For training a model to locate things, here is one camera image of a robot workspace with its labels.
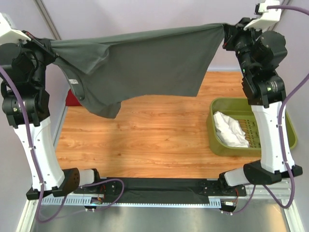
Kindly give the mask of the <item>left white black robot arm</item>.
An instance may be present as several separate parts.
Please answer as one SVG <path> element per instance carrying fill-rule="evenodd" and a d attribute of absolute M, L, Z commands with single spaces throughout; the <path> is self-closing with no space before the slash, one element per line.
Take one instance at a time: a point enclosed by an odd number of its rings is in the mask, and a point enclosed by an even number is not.
<path fill-rule="evenodd" d="M 0 34 L 2 110 L 21 141 L 32 175 L 28 200 L 62 197 L 85 187 L 96 194 L 102 182 L 96 169 L 62 169 L 51 137 L 46 67 L 56 60 L 48 39 L 10 29 Z"/>

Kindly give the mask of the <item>grey t-shirt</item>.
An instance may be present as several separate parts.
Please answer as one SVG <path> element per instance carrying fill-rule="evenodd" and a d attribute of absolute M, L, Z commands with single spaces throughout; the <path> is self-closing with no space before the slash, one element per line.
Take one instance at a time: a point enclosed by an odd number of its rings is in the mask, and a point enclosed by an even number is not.
<path fill-rule="evenodd" d="M 89 112 L 115 118 L 144 95 L 195 97 L 224 38 L 222 24 L 51 41 L 55 65 Z"/>

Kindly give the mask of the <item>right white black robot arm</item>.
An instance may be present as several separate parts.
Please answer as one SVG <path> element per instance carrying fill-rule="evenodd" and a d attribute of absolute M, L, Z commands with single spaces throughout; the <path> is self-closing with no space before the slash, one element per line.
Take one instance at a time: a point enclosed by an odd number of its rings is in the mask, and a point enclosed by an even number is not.
<path fill-rule="evenodd" d="M 276 72 L 287 56 L 286 40 L 275 31 L 249 28 L 250 18 L 224 24 L 223 49 L 236 54 L 242 72 L 242 89 L 254 114 L 261 146 L 260 160 L 221 173 L 218 191 L 228 195 L 238 185 L 272 185 L 303 173 L 296 165 L 286 130 L 285 84 Z"/>

